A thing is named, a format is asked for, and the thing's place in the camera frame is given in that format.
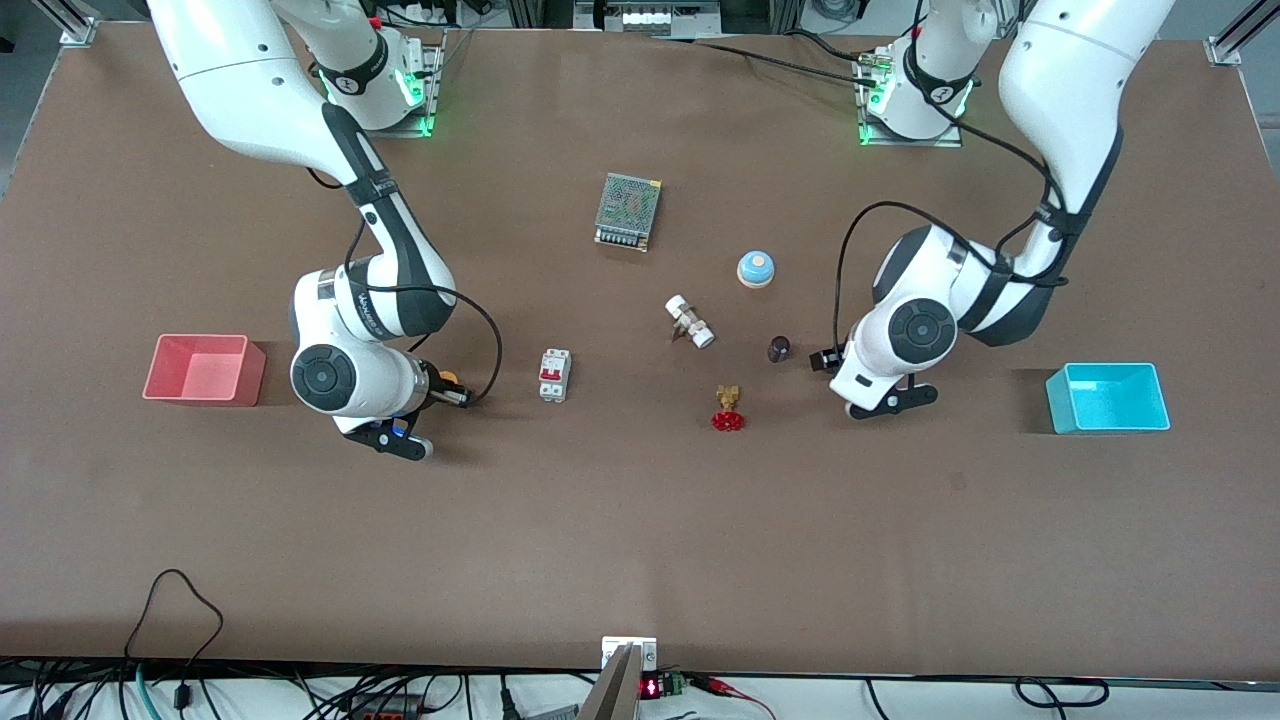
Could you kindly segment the white cylindrical fitting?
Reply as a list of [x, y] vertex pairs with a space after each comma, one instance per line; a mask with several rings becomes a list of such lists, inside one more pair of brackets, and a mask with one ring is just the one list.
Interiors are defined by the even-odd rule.
[[716, 333], [707, 320], [682, 295], [671, 297], [664, 309], [673, 320], [669, 336], [672, 342], [689, 338], [698, 348], [704, 348], [716, 340]]

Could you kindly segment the pink plastic bin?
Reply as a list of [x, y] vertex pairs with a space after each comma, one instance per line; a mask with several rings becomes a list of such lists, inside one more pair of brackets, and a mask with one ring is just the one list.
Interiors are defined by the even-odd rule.
[[266, 354], [243, 334], [160, 334], [142, 397], [191, 407], [252, 407]]

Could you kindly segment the metal mesh power supply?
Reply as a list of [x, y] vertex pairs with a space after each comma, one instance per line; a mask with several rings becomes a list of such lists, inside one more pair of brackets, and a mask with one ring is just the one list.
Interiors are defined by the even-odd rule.
[[658, 179], [608, 173], [594, 222], [594, 241], [646, 252], [660, 190]]

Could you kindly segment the blue plastic bin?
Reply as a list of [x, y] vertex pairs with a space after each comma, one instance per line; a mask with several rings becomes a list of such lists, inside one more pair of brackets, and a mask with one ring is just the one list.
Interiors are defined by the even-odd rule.
[[1152, 363], [1068, 363], [1046, 382], [1053, 432], [1123, 436], [1171, 428]]

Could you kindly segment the white power strip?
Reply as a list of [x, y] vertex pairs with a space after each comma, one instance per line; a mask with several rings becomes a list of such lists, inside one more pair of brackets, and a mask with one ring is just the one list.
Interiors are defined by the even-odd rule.
[[573, 0], [572, 28], [659, 37], [718, 32], [714, 0]]

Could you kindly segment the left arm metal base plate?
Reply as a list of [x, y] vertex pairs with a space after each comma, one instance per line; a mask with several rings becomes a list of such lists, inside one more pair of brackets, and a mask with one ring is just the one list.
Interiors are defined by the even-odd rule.
[[959, 147], [960, 131], [911, 82], [904, 49], [904, 41], [895, 41], [861, 53], [851, 63], [854, 77], [870, 82], [855, 88], [860, 143]]

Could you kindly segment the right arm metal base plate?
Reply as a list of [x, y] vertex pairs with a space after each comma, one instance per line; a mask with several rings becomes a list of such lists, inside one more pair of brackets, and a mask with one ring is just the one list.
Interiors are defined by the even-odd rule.
[[387, 41], [388, 58], [369, 87], [374, 97], [370, 131], [387, 137], [431, 136], [436, 123], [444, 46], [425, 44], [390, 27], [378, 33]]

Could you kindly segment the aluminium frame post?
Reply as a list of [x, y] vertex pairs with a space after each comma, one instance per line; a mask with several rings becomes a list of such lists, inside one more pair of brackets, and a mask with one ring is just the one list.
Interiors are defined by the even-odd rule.
[[1251, 0], [1222, 29], [1204, 41], [1210, 64], [1239, 67], [1243, 49], [1277, 18], [1280, 18], [1280, 0]]
[[99, 26], [93, 10], [78, 0], [47, 0], [50, 15], [58, 18], [61, 27], [60, 45], [68, 47], [87, 47], [92, 44]]

